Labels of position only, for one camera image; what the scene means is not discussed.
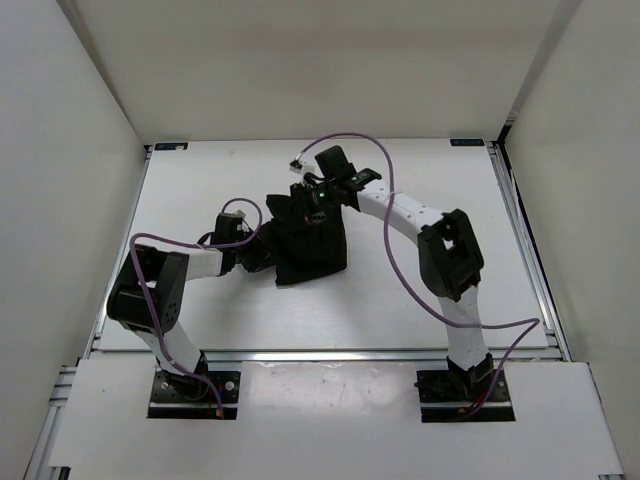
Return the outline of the black pleated skirt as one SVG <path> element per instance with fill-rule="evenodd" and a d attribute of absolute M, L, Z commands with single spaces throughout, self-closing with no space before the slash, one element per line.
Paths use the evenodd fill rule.
<path fill-rule="evenodd" d="M 275 266 L 280 287 L 309 282 L 347 268 L 347 242 L 342 210 L 325 211 L 315 221 L 301 199 L 270 194 L 266 205 L 272 218 L 261 226 L 258 237 Z"/>

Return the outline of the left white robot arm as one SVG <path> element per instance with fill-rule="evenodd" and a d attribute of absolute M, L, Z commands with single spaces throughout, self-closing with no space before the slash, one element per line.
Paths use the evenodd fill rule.
<path fill-rule="evenodd" d="M 172 251 L 145 245 L 143 239 L 161 240 L 150 234 L 131 239 L 108 297 L 107 316 L 143 340 L 160 369 L 176 376 L 178 392 L 188 400 L 198 400 L 208 392 L 210 377 L 202 351 L 179 322 L 185 286 L 190 281 L 225 276 L 239 264 L 261 268 L 269 254 L 240 210 L 218 214 L 214 230 L 195 244 L 165 239 Z"/>

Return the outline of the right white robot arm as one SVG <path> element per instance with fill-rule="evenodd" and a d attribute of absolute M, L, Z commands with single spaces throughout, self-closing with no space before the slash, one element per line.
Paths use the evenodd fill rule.
<path fill-rule="evenodd" d="M 396 189 L 393 163 L 388 174 L 356 170 L 343 149 L 333 146 L 315 156 L 322 175 L 296 156 L 289 168 L 310 184 L 309 200 L 319 209 L 344 205 L 383 222 L 383 242 L 397 275 L 389 230 L 409 239 L 418 250 L 420 277 L 437 297 L 441 311 L 423 308 L 446 325 L 449 387 L 460 399 L 470 400 L 486 384 L 493 360 L 483 337 L 478 310 L 478 286 L 484 259 L 467 214 L 428 207 Z"/>

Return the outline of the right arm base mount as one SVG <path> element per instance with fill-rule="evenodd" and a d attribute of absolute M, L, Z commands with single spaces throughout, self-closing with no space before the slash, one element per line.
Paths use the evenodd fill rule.
<path fill-rule="evenodd" d="M 504 370 L 494 369 L 470 392 L 456 383 L 449 370 L 418 370 L 414 386 L 423 424 L 516 420 Z"/>

